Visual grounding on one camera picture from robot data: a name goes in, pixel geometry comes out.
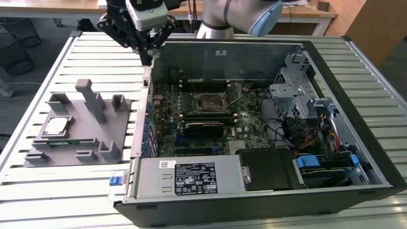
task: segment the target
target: aluminum table surface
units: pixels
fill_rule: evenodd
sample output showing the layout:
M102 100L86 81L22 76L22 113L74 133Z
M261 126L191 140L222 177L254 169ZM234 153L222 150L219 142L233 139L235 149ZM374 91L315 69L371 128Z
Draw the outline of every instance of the aluminum table surface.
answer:
M191 38L187 34L174 37ZM238 39L255 39L238 35ZM345 88L371 130L407 177L407 106L353 42L342 38L270 36L270 40L311 40ZM102 32L70 37L55 65L22 118L0 155L0 228L102 228L135 229L131 221L112 207L123 187L108 186L108 178L128 169L130 147L136 120L142 75L139 56ZM24 156L38 135L52 92L66 92L80 99L75 82L94 81L92 90L104 98L123 94L132 100L123 162L118 165L24 168ZM179 226L172 228L263 229L407 228L407 191L383 200L370 201L325 216L289 217Z

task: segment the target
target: trash bin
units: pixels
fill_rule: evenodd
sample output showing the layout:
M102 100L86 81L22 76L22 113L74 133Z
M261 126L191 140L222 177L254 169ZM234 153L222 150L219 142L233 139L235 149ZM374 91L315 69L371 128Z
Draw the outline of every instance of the trash bin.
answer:
M40 37L30 18L0 18L6 30L19 35L24 47L36 46L40 43Z
M34 67L19 35L11 32L0 33L0 66L11 75L23 74Z

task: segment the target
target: power supply label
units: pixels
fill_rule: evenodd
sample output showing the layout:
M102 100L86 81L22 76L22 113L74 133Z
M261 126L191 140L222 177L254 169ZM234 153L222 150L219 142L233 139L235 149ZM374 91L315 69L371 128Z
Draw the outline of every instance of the power supply label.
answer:
M178 196L218 193L215 163L176 164L175 183Z

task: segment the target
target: floor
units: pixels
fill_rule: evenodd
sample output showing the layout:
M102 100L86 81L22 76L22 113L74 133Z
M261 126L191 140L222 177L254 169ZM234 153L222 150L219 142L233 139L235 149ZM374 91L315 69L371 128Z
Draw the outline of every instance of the floor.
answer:
M0 68L0 77L7 83L35 82L42 83L59 52L66 44L71 31L76 30L76 20L64 19L63 27L56 27L52 19L32 19L42 44L28 49L30 56L35 62L35 69L27 74L11 76ZM379 67L386 78L394 87L407 99L407 40L403 40L383 65ZM12 98L0 96L0 133L12 134L19 124L20 118L31 103L39 85L35 84L12 84L15 91ZM0 137L0 149L6 146L7 138Z

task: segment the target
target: white sticker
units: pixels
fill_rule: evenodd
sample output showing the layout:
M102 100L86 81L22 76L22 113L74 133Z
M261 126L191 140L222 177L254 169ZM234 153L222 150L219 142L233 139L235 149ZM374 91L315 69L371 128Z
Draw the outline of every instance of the white sticker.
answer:
M175 168L176 161L160 161L160 168Z
M229 51L226 50L217 50L215 51L215 56L226 56L229 54Z
M205 187L205 189L213 189L213 188L217 188L217 185L205 185L203 187Z

